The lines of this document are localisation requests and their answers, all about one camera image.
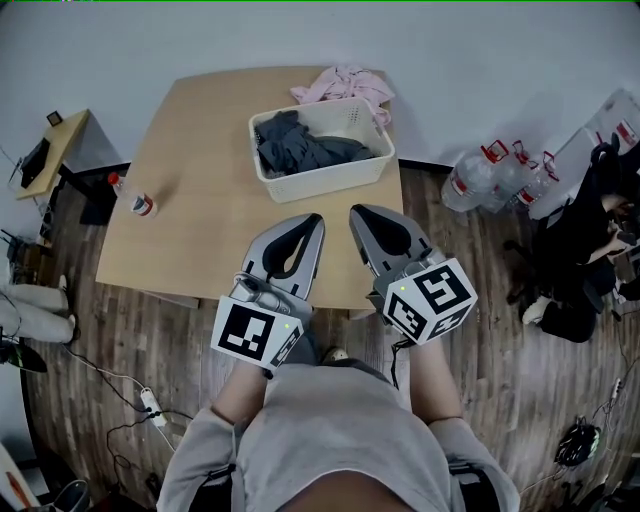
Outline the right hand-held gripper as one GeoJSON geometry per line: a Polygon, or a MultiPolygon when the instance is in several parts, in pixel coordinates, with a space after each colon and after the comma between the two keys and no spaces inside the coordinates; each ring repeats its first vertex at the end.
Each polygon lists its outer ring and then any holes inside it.
{"type": "Polygon", "coordinates": [[[416,345],[464,321],[477,293],[457,259],[428,248],[415,220],[386,207],[356,204],[349,225],[374,275],[369,301],[384,321],[416,345]]]}

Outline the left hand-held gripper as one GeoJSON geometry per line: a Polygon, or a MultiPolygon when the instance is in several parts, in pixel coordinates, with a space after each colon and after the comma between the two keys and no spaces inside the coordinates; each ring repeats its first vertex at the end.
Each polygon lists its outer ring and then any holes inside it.
{"type": "Polygon", "coordinates": [[[264,370],[281,366],[313,313],[305,300],[324,236],[317,213],[288,218],[259,234],[242,264],[246,273],[236,274],[230,294],[220,297],[211,347],[264,370]]]}

